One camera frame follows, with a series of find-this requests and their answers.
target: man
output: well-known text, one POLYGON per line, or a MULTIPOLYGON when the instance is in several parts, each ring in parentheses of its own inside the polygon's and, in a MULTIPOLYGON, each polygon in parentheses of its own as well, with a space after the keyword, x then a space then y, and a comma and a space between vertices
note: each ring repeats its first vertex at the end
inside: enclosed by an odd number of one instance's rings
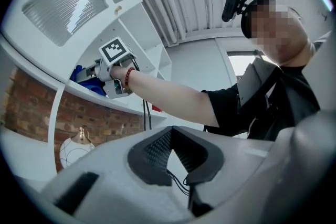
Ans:
POLYGON ((272 110, 256 115, 237 113, 238 88, 198 92, 187 86, 156 79, 138 71, 113 67, 111 76, 127 77, 130 89, 175 117, 201 123, 209 132, 234 136, 249 132, 249 138, 274 141, 280 130, 295 126, 319 110, 302 69, 315 52, 298 14, 275 0, 254 0, 242 14, 241 28, 247 38, 283 72, 269 96, 272 110), (293 106, 288 98, 296 100, 293 106))

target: black cap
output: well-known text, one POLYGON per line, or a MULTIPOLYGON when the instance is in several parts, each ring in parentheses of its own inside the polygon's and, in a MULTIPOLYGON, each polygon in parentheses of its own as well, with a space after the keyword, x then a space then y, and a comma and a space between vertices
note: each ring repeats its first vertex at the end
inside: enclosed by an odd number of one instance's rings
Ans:
POLYGON ((242 13, 242 20, 240 21, 241 30, 247 38, 251 38, 251 12, 256 11, 257 5, 268 5, 270 0, 253 0, 247 5, 242 13))

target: curved white cabinet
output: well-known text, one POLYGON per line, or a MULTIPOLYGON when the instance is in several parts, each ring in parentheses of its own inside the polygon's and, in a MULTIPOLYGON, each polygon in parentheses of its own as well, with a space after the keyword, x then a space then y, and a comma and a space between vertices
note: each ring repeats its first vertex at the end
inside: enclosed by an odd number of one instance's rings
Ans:
POLYGON ((142 0, 13 0, 1 32, 25 59, 65 84, 66 91, 110 108, 143 113, 142 99, 135 94, 111 100, 69 78, 76 65, 87 67, 101 58, 98 48, 116 36, 135 53, 141 71, 170 80, 171 61, 142 0))

